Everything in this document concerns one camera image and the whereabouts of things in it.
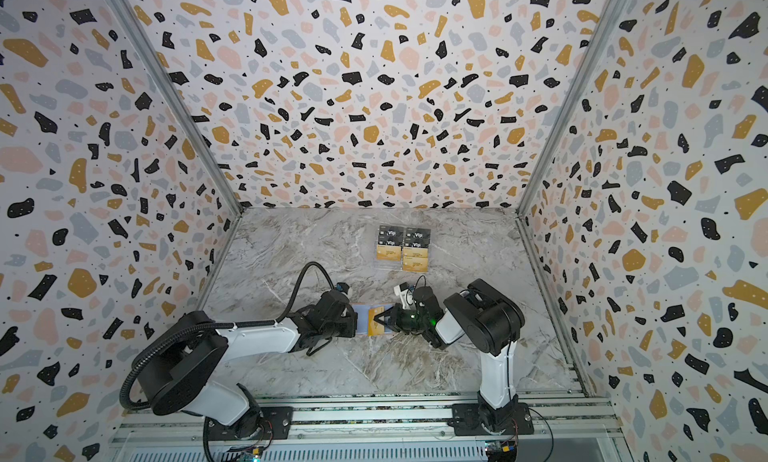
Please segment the tan leather card holder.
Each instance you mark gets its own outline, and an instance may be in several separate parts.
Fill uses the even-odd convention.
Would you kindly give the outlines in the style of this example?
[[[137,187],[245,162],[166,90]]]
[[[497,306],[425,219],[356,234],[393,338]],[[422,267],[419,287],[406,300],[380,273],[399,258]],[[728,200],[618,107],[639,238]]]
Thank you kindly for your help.
[[[354,304],[353,308],[357,314],[356,332],[357,336],[379,336],[393,334],[393,331],[374,320],[379,315],[390,309],[392,304],[387,305],[360,305]]]

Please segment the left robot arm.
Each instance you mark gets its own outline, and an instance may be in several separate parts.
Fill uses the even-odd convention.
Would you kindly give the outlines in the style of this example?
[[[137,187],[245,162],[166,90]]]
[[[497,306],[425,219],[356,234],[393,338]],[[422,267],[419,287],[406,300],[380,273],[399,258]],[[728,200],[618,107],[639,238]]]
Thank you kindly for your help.
[[[151,412],[177,412],[206,417],[204,431],[222,430],[248,440],[268,429],[286,431],[288,415],[270,416],[244,385],[230,387],[213,379],[219,365],[269,353],[303,352],[312,356],[335,338],[353,338],[357,313],[339,283],[315,304],[302,307],[280,322],[264,325],[216,323],[203,311],[183,316],[157,340],[161,349],[146,349],[134,360],[136,380]]]

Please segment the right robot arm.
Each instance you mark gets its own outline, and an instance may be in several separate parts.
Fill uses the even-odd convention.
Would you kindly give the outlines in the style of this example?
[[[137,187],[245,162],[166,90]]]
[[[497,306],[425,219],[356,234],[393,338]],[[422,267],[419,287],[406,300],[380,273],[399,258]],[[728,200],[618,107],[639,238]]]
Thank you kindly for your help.
[[[467,337],[479,355],[477,401],[453,408],[456,433],[520,433],[516,418],[526,409],[513,384],[513,356],[525,325],[520,307],[483,279],[442,302],[428,285],[402,284],[397,294],[400,301],[373,315],[373,323],[393,333],[420,336],[440,350]]]

